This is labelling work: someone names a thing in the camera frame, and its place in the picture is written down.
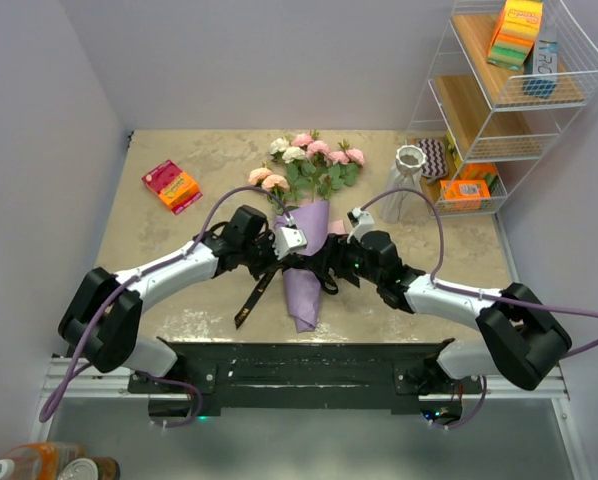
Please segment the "black gold-lettered ribbon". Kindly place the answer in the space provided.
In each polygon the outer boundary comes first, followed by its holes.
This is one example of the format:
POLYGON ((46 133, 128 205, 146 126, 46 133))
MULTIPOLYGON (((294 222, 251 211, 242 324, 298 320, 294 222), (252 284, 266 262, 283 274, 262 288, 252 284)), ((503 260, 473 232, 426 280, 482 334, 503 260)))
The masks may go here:
POLYGON ((263 293, 268 288, 277 272, 282 273, 282 280, 283 273, 290 268, 309 270, 310 272, 314 273, 321 284, 321 303, 322 296, 324 294, 338 294, 339 287, 336 283, 338 278, 330 270, 328 260, 328 244, 310 257, 296 253, 291 254, 282 260, 277 259, 276 264, 272 267, 272 270, 269 273, 263 275, 259 280, 255 279, 257 281, 256 286, 234 317, 235 327, 240 328, 245 323, 245 320, 252 313, 254 307, 262 299, 263 293))

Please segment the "purple wrapping paper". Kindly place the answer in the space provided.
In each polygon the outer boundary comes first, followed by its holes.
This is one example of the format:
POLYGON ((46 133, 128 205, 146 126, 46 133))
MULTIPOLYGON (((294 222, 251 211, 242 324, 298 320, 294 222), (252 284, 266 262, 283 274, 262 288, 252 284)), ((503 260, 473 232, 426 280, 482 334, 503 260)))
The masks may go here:
MULTIPOLYGON (((330 233, 346 232, 342 220, 329 220, 330 203, 327 200, 306 203, 292 213, 296 225, 307 239, 307 247, 300 252, 310 257, 325 244, 330 233)), ((317 276, 304 269, 290 268, 283 273, 285 301, 297 333, 314 331, 321 305, 321 284, 317 276)))

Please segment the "pink white flower bunch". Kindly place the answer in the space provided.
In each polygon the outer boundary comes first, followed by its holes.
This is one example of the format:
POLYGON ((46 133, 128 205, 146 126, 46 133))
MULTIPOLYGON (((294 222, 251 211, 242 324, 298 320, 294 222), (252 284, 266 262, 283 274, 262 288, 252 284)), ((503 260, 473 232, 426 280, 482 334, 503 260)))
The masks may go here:
POLYGON ((357 182, 366 157, 347 140, 329 146, 316 130, 273 140, 269 160, 247 176, 250 186, 270 192, 289 209, 331 199, 357 182))

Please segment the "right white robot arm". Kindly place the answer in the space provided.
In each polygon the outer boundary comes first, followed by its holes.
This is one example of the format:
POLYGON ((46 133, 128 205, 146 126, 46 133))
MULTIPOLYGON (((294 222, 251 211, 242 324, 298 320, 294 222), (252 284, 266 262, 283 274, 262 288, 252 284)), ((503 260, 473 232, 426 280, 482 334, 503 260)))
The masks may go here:
POLYGON ((482 290, 435 280, 403 263, 384 231, 370 231, 359 240, 330 234, 325 249, 327 268, 335 277, 355 286, 368 281, 389 307, 480 333, 479 340, 447 343, 425 367, 425 382, 435 392, 448 392, 472 375, 500 375, 532 391, 572 347, 566 330, 520 283, 482 290))

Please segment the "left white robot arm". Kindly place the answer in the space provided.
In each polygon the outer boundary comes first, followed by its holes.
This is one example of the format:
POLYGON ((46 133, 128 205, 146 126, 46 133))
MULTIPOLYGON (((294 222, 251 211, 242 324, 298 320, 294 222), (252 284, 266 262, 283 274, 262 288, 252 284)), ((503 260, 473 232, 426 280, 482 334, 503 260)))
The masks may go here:
POLYGON ((139 333, 143 315, 179 291, 214 279, 239 266, 259 276, 283 252, 283 223, 268 229, 258 210, 239 207, 183 247, 140 267, 111 273, 102 267, 83 277, 58 327, 77 359, 87 359, 103 373, 126 367, 150 375, 164 392, 179 390, 186 368, 165 341, 139 333))

